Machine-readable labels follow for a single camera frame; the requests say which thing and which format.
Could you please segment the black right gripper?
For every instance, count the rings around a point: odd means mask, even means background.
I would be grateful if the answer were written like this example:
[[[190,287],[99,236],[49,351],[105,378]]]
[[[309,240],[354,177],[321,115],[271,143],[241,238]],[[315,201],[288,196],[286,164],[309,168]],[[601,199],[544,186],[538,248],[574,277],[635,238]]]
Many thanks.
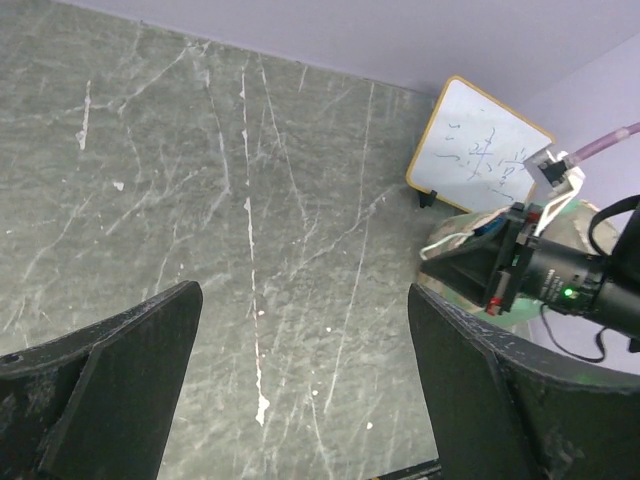
[[[626,212],[632,216],[605,253],[595,241],[596,227]],[[594,215],[587,234],[595,254],[535,236],[541,213],[538,205],[516,203],[490,233],[466,237],[435,256],[435,248],[423,247],[421,271],[490,315],[509,311],[517,296],[525,296],[637,340],[639,204],[616,202]]]

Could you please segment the green printed paper bag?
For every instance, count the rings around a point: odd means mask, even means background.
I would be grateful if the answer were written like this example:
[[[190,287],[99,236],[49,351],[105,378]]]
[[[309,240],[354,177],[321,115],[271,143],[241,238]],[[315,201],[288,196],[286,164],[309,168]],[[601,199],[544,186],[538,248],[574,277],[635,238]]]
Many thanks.
[[[546,227],[542,237],[546,240],[595,254],[596,251],[589,243],[587,231],[592,217],[598,212],[599,209],[586,200],[573,200]],[[467,233],[497,213],[498,210],[466,213],[443,220],[429,234],[426,244],[437,243],[443,238],[456,233]],[[618,236],[618,230],[609,220],[605,220],[595,230],[595,240],[606,253],[613,249]],[[522,297],[514,301],[510,312],[500,316],[488,315],[480,307],[465,300],[451,288],[426,275],[422,266],[418,270],[417,283],[424,288],[435,291],[450,303],[476,315],[481,320],[512,332],[515,332],[518,325],[525,324],[538,316],[539,303]]]

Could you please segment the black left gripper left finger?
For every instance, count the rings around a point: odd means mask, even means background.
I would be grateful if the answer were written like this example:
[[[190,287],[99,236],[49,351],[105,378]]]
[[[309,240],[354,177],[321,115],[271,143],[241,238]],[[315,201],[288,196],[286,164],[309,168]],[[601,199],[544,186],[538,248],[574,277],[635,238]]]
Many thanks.
[[[2,356],[2,478],[156,478],[202,305],[184,281]]]

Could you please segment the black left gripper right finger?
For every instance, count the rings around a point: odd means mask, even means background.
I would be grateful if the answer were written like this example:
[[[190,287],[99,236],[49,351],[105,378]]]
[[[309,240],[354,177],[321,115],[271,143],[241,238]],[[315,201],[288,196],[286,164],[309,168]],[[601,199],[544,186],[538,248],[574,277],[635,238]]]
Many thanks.
[[[638,478],[638,376],[552,352],[417,284],[408,319],[444,478]]]

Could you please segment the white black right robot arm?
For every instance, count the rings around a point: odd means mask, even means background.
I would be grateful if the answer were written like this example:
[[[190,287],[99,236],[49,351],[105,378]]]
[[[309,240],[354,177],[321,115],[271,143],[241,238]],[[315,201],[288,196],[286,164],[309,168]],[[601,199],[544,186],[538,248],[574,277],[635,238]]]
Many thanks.
[[[542,213],[538,205],[515,203],[420,270],[491,315],[524,296],[638,340],[639,198],[594,215],[590,253],[535,235]]]

